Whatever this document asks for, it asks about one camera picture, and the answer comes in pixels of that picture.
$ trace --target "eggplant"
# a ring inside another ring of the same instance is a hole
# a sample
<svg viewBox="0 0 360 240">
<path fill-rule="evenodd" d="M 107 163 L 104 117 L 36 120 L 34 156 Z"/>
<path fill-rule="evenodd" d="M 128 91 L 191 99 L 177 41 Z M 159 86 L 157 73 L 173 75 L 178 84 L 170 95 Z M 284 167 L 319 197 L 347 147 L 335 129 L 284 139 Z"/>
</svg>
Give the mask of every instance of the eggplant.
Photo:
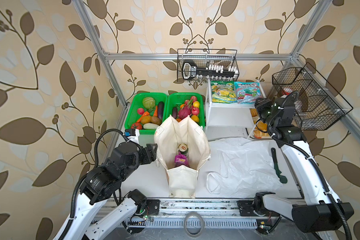
<svg viewBox="0 0 360 240">
<path fill-rule="evenodd" d="M 177 108 L 176 107 L 173 107 L 173 109 L 172 109 L 172 117 L 177 118 Z"/>
<path fill-rule="evenodd" d="M 163 120 L 163 114 L 164 114 L 164 102 L 159 102 L 157 104 L 157 117 L 160 118 L 160 120 Z"/>
</svg>

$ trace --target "white tote bag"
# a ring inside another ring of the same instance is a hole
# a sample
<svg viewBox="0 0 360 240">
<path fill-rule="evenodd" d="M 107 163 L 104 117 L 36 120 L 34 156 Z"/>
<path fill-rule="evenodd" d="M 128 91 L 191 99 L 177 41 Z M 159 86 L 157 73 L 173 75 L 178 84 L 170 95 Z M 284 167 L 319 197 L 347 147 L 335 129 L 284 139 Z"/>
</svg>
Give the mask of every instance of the white tote bag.
<svg viewBox="0 0 360 240">
<path fill-rule="evenodd" d="M 157 159 L 167 173 L 169 197 L 195 198 L 198 170 L 211 157 L 202 127 L 189 116 L 181 122 L 170 116 L 156 129 L 154 140 L 157 144 Z M 188 146 L 190 167 L 175 167 L 177 147 L 182 143 Z"/>
</svg>

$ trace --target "green handled tool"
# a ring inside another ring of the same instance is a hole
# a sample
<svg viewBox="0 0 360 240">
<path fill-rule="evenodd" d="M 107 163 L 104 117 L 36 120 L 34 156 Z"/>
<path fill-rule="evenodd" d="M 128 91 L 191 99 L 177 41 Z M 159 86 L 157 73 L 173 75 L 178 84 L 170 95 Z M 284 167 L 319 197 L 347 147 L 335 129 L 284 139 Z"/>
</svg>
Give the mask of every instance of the green handled tool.
<svg viewBox="0 0 360 240">
<path fill-rule="evenodd" d="M 279 170 L 279 165 L 277 164 L 277 157 L 276 157 L 276 149 L 274 147 L 271 148 L 272 158 L 273 158 L 273 165 L 276 171 L 276 175 L 279 177 L 281 183 L 287 183 L 287 177 L 281 175 L 281 171 Z"/>
</svg>

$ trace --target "snack package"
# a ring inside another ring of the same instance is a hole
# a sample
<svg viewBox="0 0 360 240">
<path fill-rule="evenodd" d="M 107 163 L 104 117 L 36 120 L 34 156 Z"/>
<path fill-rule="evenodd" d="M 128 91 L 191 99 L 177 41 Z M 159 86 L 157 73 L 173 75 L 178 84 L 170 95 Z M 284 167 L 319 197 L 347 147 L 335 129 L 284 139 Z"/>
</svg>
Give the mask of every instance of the snack package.
<svg viewBox="0 0 360 240">
<path fill-rule="evenodd" d="M 259 83 L 235 82 L 237 103 L 254 103 L 261 97 Z"/>
<path fill-rule="evenodd" d="M 212 102 L 236 103 L 233 81 L 211 81 Z"/>
<path fill-rule="evenodd" d="M 186 167 L 189 167 L 188 159 L 186 156 L 180 154 L 175 156 L 175 167 L 185 165 Z"/>
</svg>

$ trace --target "ventilation grille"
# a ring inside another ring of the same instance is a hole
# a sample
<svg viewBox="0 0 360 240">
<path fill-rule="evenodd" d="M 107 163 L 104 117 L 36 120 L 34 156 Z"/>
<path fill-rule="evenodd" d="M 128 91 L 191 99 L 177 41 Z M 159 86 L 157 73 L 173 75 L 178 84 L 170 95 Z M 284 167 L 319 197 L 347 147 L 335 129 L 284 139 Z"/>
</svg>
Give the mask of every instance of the ventilation grille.
<svg viewBox="0 0 360 240">
<path fill-rule="evenodd" d="M 254 229 L 257 228 L 256 219 L 211 219 L 204 220 L 206 228 L 234 228 L 234 229 Z M 150 227 L 150 228 L 182 228 L 184 219 L 171 218 L 171 219 L 154 219 L 153 222 L 145 221 L 132 221 L 128 225 L 134 227 Z M 189 218 L 187 220 L 188 227 L 200 228 L 200 221 L 197 218 Z"/>
</svg>

